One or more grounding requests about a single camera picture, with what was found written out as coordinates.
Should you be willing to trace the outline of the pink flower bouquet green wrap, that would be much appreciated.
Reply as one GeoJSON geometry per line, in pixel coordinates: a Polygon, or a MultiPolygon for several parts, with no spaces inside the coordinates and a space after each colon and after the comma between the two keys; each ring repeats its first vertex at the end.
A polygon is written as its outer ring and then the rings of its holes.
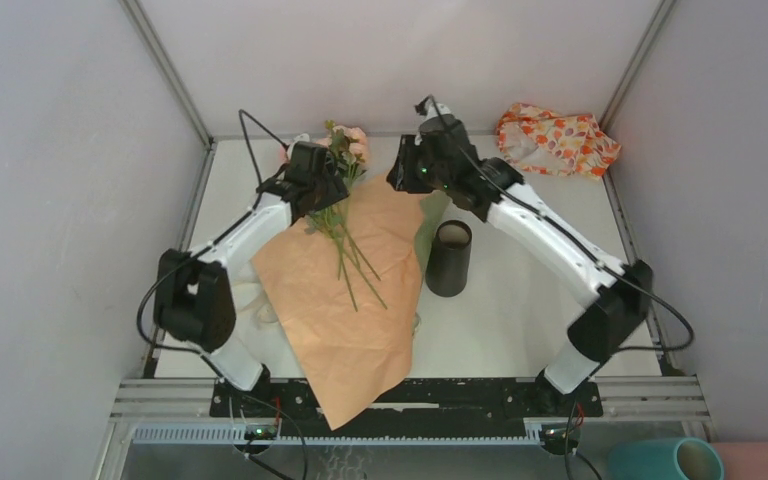
{"type": "MultiPolygon", "coordinates": [[[[337,176],[343,181],[348,193],[367,172],[369,157],[368,139],[359,127],[338,125],[334,120],[324,122],[326,136],[318,143],[325,146],[333,158],[337,176]]],[[[360,277],[379,305],[388,306],[367,274],[380,281],[381,277],[372,266],[349,230],[350,201],[348,198],[308,216],[308,226],[327,237],[337,254],[336,279],[341,281],[349,295],[352,307],[360,310],[351,281],[350,269],[360,277]]]]}

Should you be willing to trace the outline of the orange wrapping paper sheet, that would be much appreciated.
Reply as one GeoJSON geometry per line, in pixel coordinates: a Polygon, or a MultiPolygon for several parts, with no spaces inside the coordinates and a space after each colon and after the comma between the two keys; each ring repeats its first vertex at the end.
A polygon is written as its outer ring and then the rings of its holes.
{"type": "Polygon", "coordinates": [[[252,263],[330,429],[337,430],[406,378],[422,285],[415,237],[422,196],[379,175],[349,198],[349,231],[362,274],[337,277],[333,241],[303,222],[274,237],[252,263]]]}

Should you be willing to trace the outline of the cream printed ribbon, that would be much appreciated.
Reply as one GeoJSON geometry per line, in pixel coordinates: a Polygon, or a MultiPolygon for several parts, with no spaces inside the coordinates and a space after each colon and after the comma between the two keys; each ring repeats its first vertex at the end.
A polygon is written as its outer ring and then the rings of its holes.
{"type": "Polygon", "coordinates": [[[279,318],[254,266],[247,263],[229,276],[236,313],[258,328],[275,325],[279,318]]]}

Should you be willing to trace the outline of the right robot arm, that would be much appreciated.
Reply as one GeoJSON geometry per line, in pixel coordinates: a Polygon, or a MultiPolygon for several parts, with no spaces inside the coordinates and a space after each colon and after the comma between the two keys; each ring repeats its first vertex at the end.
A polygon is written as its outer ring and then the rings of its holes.
{"type": "Polygon", "coordinates": [[[548,207],[517,169],[497,157],[480,158],[453,114],[429,115],[417,133],[401,136],[387,181],[409,194],[444,193],[523,245],[582,306],[565,343],[538,376],[538,402],[547,414],[562,416],[573,408],[579,386],[645,322],[652,269],[597,248],[548,207]]]}

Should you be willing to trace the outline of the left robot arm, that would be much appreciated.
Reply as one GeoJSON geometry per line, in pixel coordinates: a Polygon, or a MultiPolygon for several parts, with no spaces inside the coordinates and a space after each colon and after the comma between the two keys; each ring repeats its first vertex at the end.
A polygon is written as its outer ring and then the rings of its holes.
{"type": "Polygon", "coordinates": [[[153,288],[155,325],[234,386],[234,404],[250,417],[270,409],[273,392],[259,381],[264,365],[237,324],[231,277],[273,237],[349,195],[328,147],[299,140],[288,155],[288,163],[257,186],[243,215],[215,239],[190,251],[166,251],[153,288]]]}

